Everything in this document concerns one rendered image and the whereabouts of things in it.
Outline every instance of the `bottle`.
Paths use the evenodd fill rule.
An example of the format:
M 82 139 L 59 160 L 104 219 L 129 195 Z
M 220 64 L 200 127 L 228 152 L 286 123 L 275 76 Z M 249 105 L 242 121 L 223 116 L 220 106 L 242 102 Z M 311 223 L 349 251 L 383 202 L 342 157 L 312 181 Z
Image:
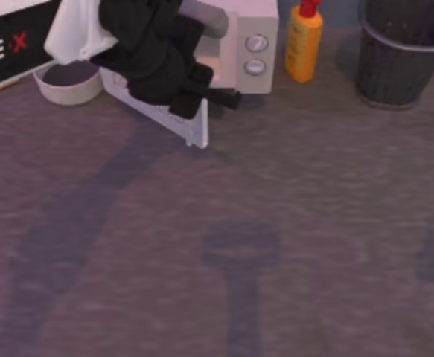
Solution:
M 290 25 L 284 66 L 296 82 L 313 79 L 319 42 L 324 21 L 317 11 L 321 0 L 301 0 L 291 9 Z

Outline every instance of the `oven knob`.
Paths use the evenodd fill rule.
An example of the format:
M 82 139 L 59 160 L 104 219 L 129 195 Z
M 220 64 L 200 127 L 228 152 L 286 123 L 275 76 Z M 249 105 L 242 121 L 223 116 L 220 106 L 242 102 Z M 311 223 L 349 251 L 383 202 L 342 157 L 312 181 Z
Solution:
M 255 35 L 246 39 L 246 49 L 250 52 L 262 52 L 267 49 L 268 39 L 263 35 Z
M 245 72 L 251 76 L 259 76 L 267 69 L 267 64 L 261 59 L 252 59 L 245 63 Z

